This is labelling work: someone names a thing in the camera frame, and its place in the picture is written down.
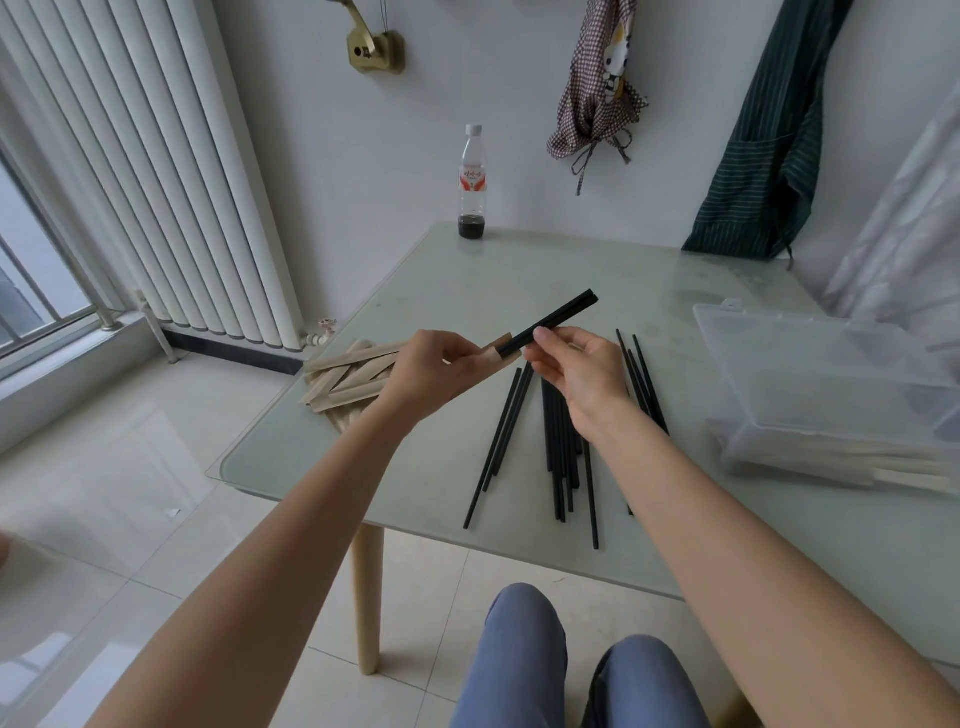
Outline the person's left hand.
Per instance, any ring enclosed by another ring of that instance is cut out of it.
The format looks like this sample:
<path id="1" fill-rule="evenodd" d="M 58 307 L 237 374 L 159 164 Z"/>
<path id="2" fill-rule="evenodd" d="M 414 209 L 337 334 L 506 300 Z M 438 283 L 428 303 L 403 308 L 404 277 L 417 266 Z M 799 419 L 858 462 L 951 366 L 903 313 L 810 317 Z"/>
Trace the person's left hand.
<path id="1" fill-rule="evenodd" d="M 364 417 L 394 431 L 412 431 L 481 383 L 449 382 L 444 367 L 458 358 L 481 355 L 483 350 L 455 332 L 419 330 L 402 348 L 385 388 Z"/>

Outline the brown paper chopstick sleeve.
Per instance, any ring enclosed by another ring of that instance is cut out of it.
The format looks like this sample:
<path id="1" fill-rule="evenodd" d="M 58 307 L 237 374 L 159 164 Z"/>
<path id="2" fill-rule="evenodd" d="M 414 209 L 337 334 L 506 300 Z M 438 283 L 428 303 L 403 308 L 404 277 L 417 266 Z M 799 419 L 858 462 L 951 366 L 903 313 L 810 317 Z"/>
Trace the brown paper chopstick sleeve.
<path id="1" fill-rule="evenodd" d="M 499 348 L 505 346 L 513 339 L 513 335 L 508 332 L 486 346 L 480 357 L 484 359 L 491 367 L 492 371 L 500 371 L 510 364 L 515 363 L 521 356 L 522 350 L 518 349 L 509 355 L 502 355 Z"/>

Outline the black chopstick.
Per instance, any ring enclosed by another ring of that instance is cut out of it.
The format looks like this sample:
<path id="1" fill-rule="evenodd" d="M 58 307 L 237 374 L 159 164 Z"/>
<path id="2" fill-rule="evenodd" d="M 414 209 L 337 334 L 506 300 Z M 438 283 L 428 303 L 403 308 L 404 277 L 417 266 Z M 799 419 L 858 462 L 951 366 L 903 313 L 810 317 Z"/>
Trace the black chopstick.
<path id="1" fill-rule="evenodd" d="M 516 347 L 515 344 L 511 344 L 511 342 L 512 342 L 516 337 L 517 337 L 517 336 L 514 336 L 514 337 L 510 340 L 510 342 L 507 343 L 505 346 L 500 346 L 500 347 L 499 347 L 498 351 L 499 351 L 499 353 L 500 353 L 502 356 L 509 356 L 510 354 L 512 354 L 513 352 L 515 352 L 515 351 L 517 351 L 517 350 L 522 350 L 522 348 Z"/>
<path id="2" fill-rule="evenodd" d="M 510 344 L 514 344 L 516 348 L 524 348 L 528 346 L 534 340 L 534 332 L 536 329 L 544 328 L 548 330 L 556 329 L 561 324 L 564 324 L 566 321 L 569 321 L 573 316 L 579 314 L 580 312 L 589 309 L 598 303 L 598 297 L 592 289 L 587 289 L 579 296 L 570 300 L 568 303 L 564 304 L 562 307 L 552 312 L 551 314 L 543 317 L 540 321 L 531 325 L 528 329 L 516 336 Z"/>

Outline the person's right forearm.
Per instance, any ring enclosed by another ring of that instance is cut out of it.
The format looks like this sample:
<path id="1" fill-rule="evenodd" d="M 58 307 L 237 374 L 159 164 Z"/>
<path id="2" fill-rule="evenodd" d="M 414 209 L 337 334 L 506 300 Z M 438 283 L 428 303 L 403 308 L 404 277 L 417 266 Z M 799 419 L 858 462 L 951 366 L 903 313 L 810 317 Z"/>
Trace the person's right forearm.
<path id="1" fill-rule="evenodd" d="M 573 405 L 766 728 L 960 728 L 960 694 L 630 401 Z"/>

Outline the person's left forearm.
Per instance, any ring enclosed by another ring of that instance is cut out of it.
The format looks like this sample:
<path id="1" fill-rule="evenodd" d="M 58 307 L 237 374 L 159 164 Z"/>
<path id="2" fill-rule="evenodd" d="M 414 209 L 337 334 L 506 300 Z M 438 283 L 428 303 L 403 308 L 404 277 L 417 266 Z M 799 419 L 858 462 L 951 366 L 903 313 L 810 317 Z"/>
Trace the person's left forearm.
<path id="1" fill-rule="evenodd" d="M 268 728 L 392 458 L 429 410 L 381 395 L 180 603 L 84 728 Z"/>

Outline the pile of black chopsticks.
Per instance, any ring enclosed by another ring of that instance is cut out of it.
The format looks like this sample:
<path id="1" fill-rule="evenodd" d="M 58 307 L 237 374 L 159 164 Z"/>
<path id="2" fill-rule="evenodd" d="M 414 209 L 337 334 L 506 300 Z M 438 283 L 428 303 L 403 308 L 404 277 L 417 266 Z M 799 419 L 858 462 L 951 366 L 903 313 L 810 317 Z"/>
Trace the pile of black chopsticks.
<path id="1" fill-rule="evenodd" d="M 664 433 L 669 434 L 664 410 L 660 404 L 658 392 L 639 337 L 631 335 L 632 345 L 629 346 L 619 329 L 615 333 L 627 368 L 628 394 L 634 397 L 639 408 Z M 525 365 L 522 370 L 514 372 L 510 394 L 487 454 L 486 464 L 471 498 L 462 524 L 463 529 L 470 528 L 479 498 L 489 490 L 494 477 L 499 475 L 533 379 L 534 370 L 529 364 Z M 584 485 L 588 503 L 591 545 L 594 551 L 599 551 L 601 542 L 590 445 L 576 432 L 570 417 L 570 408 L 559 390 L 549 382 L 543 381 L 540 392 L 546 464 L 547 472 L 552 479 L 551 492 L 553 494 L 555 519 L 561 523 L 571 520 L 574 512 L 574 494 Z"/>

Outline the plastic bottle with dark liquid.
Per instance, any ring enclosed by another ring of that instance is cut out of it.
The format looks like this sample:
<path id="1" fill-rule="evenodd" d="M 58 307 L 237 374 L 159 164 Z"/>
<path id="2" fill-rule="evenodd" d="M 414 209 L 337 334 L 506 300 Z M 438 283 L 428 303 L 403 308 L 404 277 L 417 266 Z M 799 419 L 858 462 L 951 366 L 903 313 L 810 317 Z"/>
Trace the plastic bottle with dark liquid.
<path id="1" fill-rule="evenodd" d="M 487 154 L 482 132 L 481 125 L 465 125 L 466 142 L 459 167 L 458 232 L 467 240 L 482 239 L 486 229 Z"/>

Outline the clear plastic storage box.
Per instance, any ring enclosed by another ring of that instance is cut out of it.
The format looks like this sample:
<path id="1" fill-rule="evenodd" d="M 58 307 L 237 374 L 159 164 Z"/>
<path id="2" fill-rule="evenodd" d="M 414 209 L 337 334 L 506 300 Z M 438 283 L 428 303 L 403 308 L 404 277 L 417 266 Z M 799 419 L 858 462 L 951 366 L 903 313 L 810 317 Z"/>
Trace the clear plastic storage box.
<path id="1" fill-rule="evenodd" d="M 693 316 L 718 372 L 705 421 L 960 451 L 960 382 L 893 324 L 734 299 L 695 304 Z"/>

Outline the checked hanging apron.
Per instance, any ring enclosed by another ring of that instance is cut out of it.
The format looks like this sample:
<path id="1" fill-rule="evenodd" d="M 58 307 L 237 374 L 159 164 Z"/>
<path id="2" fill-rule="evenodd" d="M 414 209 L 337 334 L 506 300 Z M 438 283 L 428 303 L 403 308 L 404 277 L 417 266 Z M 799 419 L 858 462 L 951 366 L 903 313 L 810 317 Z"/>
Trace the checked hanging apron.
<path id="1" fill-rule="evenodd" d="M 581 31 L 557 110 L 557 126 L 547 141 L 549 155 L 572 159 L 580 196 L 587 166 L 606 144 L 624 164 L 633 142 L 631 127 L 648 107 L 627 79 L 639 0 L 587 0 Z"/>

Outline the person's leg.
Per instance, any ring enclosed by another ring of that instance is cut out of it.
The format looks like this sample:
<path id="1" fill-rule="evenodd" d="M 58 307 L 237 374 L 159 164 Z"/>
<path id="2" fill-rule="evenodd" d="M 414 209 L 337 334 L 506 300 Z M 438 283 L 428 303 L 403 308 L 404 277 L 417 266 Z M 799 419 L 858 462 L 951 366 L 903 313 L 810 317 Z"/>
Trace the person's leg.
<path id="1" fill-rule="evenodd" d="M 565 728 L 567 636 L 550 600 L 514 583 L 492 602 L 449 728 Z"/>
<path id="2" fill-rule="evenodd" d="M 581 728 L 712 728 L 689 675 L 657 637 L 606 650 L 592 676 Z"/>

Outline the stack of wrapped chopsticks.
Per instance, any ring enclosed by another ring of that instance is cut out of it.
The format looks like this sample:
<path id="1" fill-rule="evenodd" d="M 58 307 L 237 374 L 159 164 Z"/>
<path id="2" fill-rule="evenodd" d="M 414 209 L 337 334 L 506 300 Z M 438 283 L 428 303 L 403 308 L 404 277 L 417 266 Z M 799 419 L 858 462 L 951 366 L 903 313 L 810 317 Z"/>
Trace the stack of wrapped chopsticks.
<path id="1" fill-rule="evenodd" d="M 781 471 L 866 488 L 960 495 L 960 450 L 935 444 L 840 438 L 708 418 L 728 472 Z"/>

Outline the dark green striped apron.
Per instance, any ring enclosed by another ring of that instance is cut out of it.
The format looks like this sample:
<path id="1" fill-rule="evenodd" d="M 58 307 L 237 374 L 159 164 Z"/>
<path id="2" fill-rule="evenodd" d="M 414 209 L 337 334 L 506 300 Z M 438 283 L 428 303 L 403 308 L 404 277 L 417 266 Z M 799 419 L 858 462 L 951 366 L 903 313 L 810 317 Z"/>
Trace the dark green striped apron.
<path id="1" fill-rule="evenodd" d="M 685 252 L 793 256 L 818 185 L 827 65 L 854 2 L 783 0 Z"/>

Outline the white sheer curtain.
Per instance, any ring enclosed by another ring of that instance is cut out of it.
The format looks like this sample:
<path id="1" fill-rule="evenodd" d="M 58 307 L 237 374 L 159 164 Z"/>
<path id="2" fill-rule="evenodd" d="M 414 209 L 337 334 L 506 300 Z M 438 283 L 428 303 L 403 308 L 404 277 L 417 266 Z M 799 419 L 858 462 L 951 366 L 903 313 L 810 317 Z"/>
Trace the white sheer curtain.
<path id="1" fill-rule="evenodd" d="M 881 194 L 821 301 L 836 318 L 903 329 L 960 380 L 960 80 Z"/>

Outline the brass wall hook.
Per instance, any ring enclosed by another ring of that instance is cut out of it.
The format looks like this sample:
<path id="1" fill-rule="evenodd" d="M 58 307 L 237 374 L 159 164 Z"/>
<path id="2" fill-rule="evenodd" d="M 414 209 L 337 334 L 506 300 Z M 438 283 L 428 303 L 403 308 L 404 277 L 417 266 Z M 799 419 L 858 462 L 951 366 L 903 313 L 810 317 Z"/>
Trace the brass wall hook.
<path id="1" fill-rule="evenodd" d="M 326 0 L 346 9 L 354 27 L 346 37 L 351 67 L 362 74 L 376 71 L 401 75 L 406 68 L 405 39 L 397 30 L 372 32 L 354 0 Z"/>

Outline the window with metal frame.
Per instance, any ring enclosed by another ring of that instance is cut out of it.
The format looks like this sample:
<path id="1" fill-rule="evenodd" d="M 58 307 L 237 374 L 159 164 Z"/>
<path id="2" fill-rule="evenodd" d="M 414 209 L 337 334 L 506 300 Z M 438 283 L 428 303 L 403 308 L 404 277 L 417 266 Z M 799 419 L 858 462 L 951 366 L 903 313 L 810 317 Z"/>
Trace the window with metal frame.
<path id="1" fill-rule="evenodd" d="M 0 140 L 0 382 L 124 323 Z"/>

